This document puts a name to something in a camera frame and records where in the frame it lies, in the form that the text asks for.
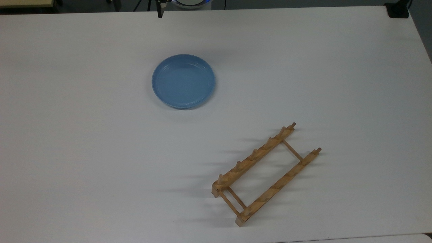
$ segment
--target floor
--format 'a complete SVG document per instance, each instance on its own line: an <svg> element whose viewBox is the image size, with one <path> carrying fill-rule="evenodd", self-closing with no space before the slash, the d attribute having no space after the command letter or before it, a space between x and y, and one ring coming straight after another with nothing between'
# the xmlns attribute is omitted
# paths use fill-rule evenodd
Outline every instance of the floor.
<svg viewBox="0 0 432 243"><path fill-rule="evenodd" d="M150 11L156 11L154 0ZM263 8L297 8L327 6L382 6L385 2L397 0L226 0L226 9L263 9ZM121 12L135 9L139 0L121 0ZM212 9L222 10L225 0L213 0ZM136 11L147 11L148 0L142 0ZM59 13L99 13L114 12L113 3L106 0L63 0L62 6L56 7ZM50 13L51 9L0 9L0 14ZM413 0L411 16L423 44L432 60L432 0Z"/></svg>

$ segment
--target black device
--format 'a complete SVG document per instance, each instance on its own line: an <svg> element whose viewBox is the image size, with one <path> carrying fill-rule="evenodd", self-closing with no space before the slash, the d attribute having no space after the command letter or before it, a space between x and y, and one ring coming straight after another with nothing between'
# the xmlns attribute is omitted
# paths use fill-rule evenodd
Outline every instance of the black device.
<svg viewBox="0 0 432 243"><path fill-rule="evenodd" d="M160 19L162 18L163 9L166 7L166 4L171 2L171 1L172 0L156 0L156 9L158 10L158 17Z"/></svg>
<svg viewBox="0 0 432 243"><path fill-rule="evenodd" d="M400 0L397 3L384 3L390 18L407 19L410 16L407 4L410 0Z"/></svg>

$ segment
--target white table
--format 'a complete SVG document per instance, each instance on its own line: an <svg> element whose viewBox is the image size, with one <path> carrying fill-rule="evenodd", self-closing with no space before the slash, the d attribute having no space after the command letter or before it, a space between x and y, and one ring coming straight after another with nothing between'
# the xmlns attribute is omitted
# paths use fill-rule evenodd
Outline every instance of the white table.
<svg viewBox="0 0 432 243"><path fill-rule="evenodd" d="M282 242L432 231L432 65L385 7L0 16L0 238ZM188 53L203 106L154 95ZM282 126L321 154L243 227L211 184ZM295 163L280 146L233 189Z"/></svg>

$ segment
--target plate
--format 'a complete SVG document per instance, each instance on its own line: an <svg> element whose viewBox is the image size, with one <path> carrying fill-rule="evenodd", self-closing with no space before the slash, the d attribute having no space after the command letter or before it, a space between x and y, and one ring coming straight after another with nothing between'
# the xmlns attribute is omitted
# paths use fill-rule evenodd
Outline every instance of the plate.
<svg viewBox="0 0 432 243"><path fill-rule="evenodd" d="M180 54L163 60L153 72L152 87L165 104L188 109L204 103L212 94L215 75L203 59Z"/></svg>

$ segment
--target black cable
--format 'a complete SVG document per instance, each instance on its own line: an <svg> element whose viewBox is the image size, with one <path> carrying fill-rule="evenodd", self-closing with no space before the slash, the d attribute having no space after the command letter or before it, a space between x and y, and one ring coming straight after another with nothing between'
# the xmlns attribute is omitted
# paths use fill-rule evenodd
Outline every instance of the black cable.
<svg viewBox="0 0 432 243"><path fill-rule="evenodd" d="M135 12L135 10L138 8L138 6L140 5L140 3L141 3L141 0L138 1L137 6L136 6L135 9L133 10L134 12Z"/></svg>

